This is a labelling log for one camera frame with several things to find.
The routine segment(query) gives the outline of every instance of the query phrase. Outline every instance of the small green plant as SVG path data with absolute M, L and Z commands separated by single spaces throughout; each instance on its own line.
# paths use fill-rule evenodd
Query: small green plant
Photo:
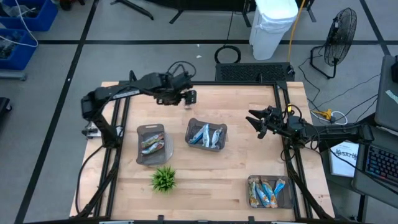
M 175 170 L 170 166 L 160 167 L 156 169 L 152 175 L 152 185 L 155 192 L 169 193 L 175 187 Z

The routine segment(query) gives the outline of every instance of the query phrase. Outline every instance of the floor fan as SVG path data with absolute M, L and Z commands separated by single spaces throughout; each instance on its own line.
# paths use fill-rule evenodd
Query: floor fan
M 355 11 L 350 8 L 340 11 L 333 19 L 325 44 L 314 47 L 311 50 L 310 65 L 322 75 L 326 76 L 327 79 L 334 78 L 336 76 L 337 65 L 344 60 L 353 43 L 355 30 Z M 325 47 L 325 53 L 323 54 L 325 63 L 333 67 L 333 76 L 327 75 L 313 64 L 313 51 L 322 47 Z

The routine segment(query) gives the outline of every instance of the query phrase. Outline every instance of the wooden table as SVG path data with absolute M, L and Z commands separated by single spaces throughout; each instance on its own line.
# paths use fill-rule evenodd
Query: wooden table
M 105 82 L 103 86 L 115 84 Z M 291 102 L 300 107 L 307 121 L 311 121 L 303 84 L 288 83 L 288 88 Z M 275 106 L 273 88 L 195 86 L 194 89 L 198 98 L 192 110 L 185 110 L 183 104 L 159 106 L 150 96 L 131 98 L 111 218 L 156 220 L 158 215 L 164 215 L 165 220 L 246 221 L 248 216 L 254 216 L 257 221 L 294 220 L 292 209 L 255 209 L 248 205 L 246 198 L 246 182 L 250 175 L 287 175 L 286 164 L 280 159 L 281 137 L 268 133 L 264 139 L 258 139 L 257 133 L 245 119 L 249 116 L 248 110 Z M 282 92 L 280 96 L 281 102 L 284 102 Z M 113 108 L 114 103 L 110 102 L 103 111 L 108 121 Z M 225 148 L 221 152 L 210 152 L 188 147 L 184 136 L 190 118 L 227 124 Z M 152 191 L 150 177 L 155 168 L 136 163 L 136 129 L 140 125 L 156 123 L 163 124 L 174 141 L 174 154 L 167 165 L 177 170 L 177 187 L 168 195 Z M 84 160 L 100 145 L 101 139 L 89 140 Z M 82 173 L 80 209 L 97 190 L 104 152 L 103 149 L 95 155 Z M 302 161 L 309 191 L 325 211 L 334 216 L 320 156 L 302 149 Z M 301 216 L 305 217 L 298 188 L 297 195 Z M 104 214 L 107 198 L 106 192 L 101 214 Z M 72 205 L 71 215 L 75 212 Z

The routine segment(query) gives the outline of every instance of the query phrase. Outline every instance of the blue storage bin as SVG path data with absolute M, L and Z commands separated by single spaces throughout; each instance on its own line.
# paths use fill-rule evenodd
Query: blue storage bin
M 3 37 L 12 36 L 14 32 L 21 35 L 19 43 L 35 45 L 36 42 L 30 38 L 30 34 L 26 30 L 19 29 L 0 29 L 0 35 Z M 24 45 L 16 45 L 7 59 L 0 58 L 0 69 L 23 70 L 29 62 L 36 47 L 29 47 Z
M 2 3 L 11 7 L 17 5 L 15 0 L 3 0 Z M 35 18 L 24 18 L 30 31 L 48 31 L 58 13 L 56 5 L 51 0 L 18 0 L 18 4 L 28 7 L 40 6 Z M 19 17 L 0 17 L 0 23 L 11 29 L 26 29 Z

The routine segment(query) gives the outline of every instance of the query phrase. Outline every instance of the white paper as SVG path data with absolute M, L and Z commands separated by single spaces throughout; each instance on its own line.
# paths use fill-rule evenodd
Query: white paper
M 346 160 L 352 165 L 356 165 L 358 157 L 359 145 L 352 142 L 343 142 L 337 146 L 333 146 L 331 150 L 340 158 Z M 330 155 L 330 172 L 332 175 L 340 175 L 343 177 L 354 177 L 355 168 L 346 162 L 337 158 L 331 152 Z

